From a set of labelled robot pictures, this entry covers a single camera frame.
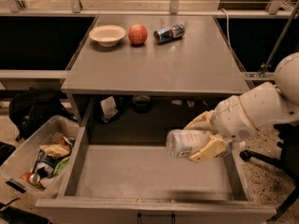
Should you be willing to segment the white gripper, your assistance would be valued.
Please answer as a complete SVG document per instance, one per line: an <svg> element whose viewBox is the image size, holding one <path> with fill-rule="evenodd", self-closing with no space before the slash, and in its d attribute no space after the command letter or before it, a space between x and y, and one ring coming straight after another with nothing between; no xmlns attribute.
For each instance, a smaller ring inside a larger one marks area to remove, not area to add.
<svg viewBox="0 0 299 224"><path fill-rule="evenodd" d="M184 129L213 133L218 131L220 133L212 134L203 147L188 157L189 161L196 163L220 155L229 146L231 139L242 142L257 133L257 129L245 112L239 97L234 95L218 103L214 111L205 111L198 115Z"/></svg>

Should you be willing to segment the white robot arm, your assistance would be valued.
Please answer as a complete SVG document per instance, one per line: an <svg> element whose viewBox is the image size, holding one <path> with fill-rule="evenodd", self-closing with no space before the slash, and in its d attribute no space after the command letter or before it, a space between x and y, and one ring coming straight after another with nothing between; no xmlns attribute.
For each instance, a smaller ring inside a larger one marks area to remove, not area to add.
<svg viewBox="0 0 299 224"><path fill-rule="evenodd" d="M205 161L219 156L231 143L241 143L262 128L299 120L299 53L285 57L275 69L274 83L265 82L233 95L191 121L188 130L207 131L187 159Z"/></svg>

